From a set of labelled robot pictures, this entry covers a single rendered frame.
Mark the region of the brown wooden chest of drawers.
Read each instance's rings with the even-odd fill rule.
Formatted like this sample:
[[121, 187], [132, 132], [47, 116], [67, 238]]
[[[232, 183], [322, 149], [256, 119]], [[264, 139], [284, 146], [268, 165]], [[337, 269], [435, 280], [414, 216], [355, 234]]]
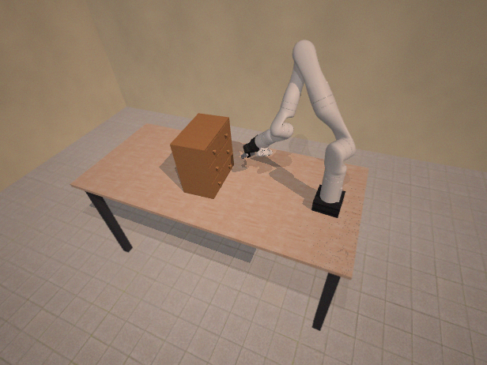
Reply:
[[229, 117], [198, 113], [170, 144], [183, 192], [214, 199], [206, 149]]

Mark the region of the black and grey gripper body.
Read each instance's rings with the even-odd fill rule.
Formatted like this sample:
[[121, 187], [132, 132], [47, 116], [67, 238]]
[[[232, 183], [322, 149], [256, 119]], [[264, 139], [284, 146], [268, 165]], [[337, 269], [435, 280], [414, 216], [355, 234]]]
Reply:
[[254, 138], [251, 139], [249, 143], [243, 146], [243, 150], [245, 153], [257, 152], [256, 155], [258, 157], [269, 156], [273, 154], [272, 150], [268, 149], [269, 145], [263, 144], [261, 140], [261, 134], [262, 133], [256, 135]]

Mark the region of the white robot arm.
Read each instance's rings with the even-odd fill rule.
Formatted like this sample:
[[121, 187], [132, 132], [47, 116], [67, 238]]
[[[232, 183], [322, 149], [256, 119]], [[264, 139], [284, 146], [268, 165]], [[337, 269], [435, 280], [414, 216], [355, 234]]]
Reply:
[[325, 171], [320, 198], [326, 203], [339, 202], [347, 171], [343, 161], [355, 154], [356, 146], [338, 110], [330, 86], [320, 69], [314, 44], [308, 40], [297, 42], [293, 48], [293, 60], [293, 73], [285, 90], [280, 110], [270, 129], [261, 134], [261, 140], [265, 145], [272, 145], [274, 142], [284, 141], [293, 135], [293, 126], [284, 121], [295, 115], [305, 82], [316, 116], [332, 129], [336, 138], [336, 141], [327, 146], [325, 152]]

